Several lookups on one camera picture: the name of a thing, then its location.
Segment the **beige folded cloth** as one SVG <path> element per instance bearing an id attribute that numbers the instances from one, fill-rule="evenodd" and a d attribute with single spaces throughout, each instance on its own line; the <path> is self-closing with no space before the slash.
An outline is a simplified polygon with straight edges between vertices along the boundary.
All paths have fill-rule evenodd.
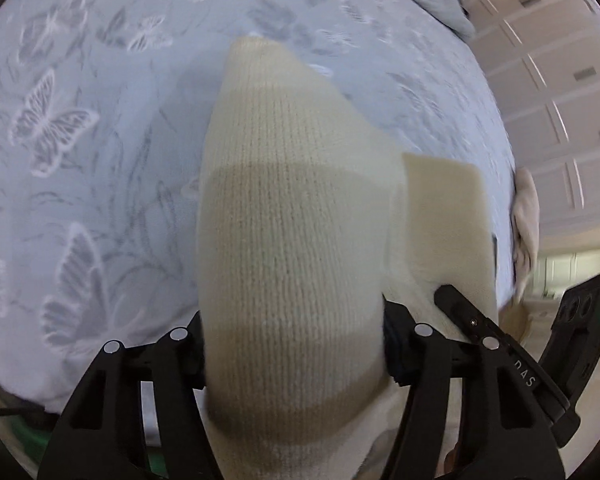
<path id="1" fill-rule="evenodd" d="M 514 183 L 515 196 L 510 218 L 514 242 L 514 303 L 519 304 L 538 262 L 540 203 L 532 174 L 527 168 L 516 170 Z"/>

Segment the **black smartphone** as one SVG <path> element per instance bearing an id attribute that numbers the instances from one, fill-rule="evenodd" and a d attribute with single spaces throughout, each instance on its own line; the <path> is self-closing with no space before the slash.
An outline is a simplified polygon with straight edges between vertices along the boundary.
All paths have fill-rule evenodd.
<path id="1" fill-rule="evenodd" d="M 494 270 L 494 281 L 498 278 L 498 237 L 495 233 L 491 235 L 492 240 L 492 252 L 493 252 L 493 270 Z"/>

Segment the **blue butterfly bed sheet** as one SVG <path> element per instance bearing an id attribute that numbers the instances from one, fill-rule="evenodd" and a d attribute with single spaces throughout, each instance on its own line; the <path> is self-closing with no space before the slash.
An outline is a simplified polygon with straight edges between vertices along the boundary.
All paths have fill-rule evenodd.
<path id="1" fill-rule="evenodd" d="M 2 389 L 59 412 L 105 341 L 193 312 L 201 152 L 241 36 L 287 46 L 402 148 L 476 165 L 507 298 L 512 148 L 468 45 L 416 1 L 7 0 Z"/>

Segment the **white wardrobe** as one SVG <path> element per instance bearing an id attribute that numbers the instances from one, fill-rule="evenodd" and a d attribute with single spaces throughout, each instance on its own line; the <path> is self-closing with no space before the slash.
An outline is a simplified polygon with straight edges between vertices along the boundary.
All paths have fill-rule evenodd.
<path id="1" fill-rule="evenodd" d="M 600 228 L 600 6 L 466 0 L 471 49 L 518 166 L 532 173 L 545 236 Z"/>

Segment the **cream knit cardigan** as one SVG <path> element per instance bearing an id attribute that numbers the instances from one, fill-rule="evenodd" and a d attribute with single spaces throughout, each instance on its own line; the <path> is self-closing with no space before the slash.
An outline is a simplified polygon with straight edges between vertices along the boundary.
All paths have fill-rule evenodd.
<path id="1" fill-rule="evenodd" d="M 384 304 L 498 314 L 479 169 L 407 153 L 282 44 L 230 48 L 200 173 L 204 421 L 227 479 L 375 478 L 406 401 Z"/>

